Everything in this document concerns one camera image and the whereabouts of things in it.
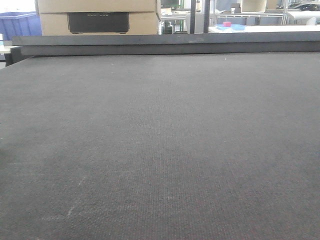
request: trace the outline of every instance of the black pole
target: black pole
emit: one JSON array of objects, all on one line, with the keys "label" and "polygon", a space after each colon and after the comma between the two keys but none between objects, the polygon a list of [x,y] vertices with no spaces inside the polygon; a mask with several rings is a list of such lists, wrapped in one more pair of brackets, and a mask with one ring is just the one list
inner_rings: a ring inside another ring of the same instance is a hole
[{"label": "black pole", "polygon": [[196,27],[196,0],[191,0],[191,13],[190,13],[190,34],[195,33]]},{"label": "black pole", "polygon": [[209,22],[210,22],[210,0],[204,0],[204,25],[203,33],[209,33]]}]

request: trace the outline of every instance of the white container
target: white container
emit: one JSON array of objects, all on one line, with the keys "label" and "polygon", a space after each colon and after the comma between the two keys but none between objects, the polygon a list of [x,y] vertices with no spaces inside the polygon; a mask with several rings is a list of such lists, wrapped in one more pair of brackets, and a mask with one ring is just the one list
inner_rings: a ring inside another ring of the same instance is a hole
[{"label": "white container", "polygon": [[242,13],[264,13],[267,7],[267,0],[242,0]]}]

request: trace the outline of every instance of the gray felt surface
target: gray felt surface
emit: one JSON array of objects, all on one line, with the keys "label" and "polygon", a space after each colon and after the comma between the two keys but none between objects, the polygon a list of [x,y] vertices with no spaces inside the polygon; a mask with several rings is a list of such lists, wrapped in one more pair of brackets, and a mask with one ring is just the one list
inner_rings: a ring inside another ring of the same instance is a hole
[{"label": "gray felt surface", "polygon": [[1,240],[319,240],[320,53],[0,70]]}]

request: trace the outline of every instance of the metal shelf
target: metal shelf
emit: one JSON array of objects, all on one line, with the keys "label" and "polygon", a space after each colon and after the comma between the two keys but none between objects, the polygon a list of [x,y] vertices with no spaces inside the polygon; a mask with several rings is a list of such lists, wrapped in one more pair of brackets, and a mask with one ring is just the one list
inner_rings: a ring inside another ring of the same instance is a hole
[{"label": "metal shelf", "polygon": [[283,17],[284,13],[271,13],[271,12],[263,12],[263,13],[226,13],[226,14],[216,14],[215,18],[263,18],[263,17]]}]

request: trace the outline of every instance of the white wall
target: white wall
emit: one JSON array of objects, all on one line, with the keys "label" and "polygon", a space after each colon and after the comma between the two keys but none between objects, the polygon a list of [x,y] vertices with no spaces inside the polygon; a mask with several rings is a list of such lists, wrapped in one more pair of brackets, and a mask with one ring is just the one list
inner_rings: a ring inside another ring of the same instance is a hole
[{"label": "white wall", "polygon": [[0,12],[35,11],[35,0],[0,0]]}]

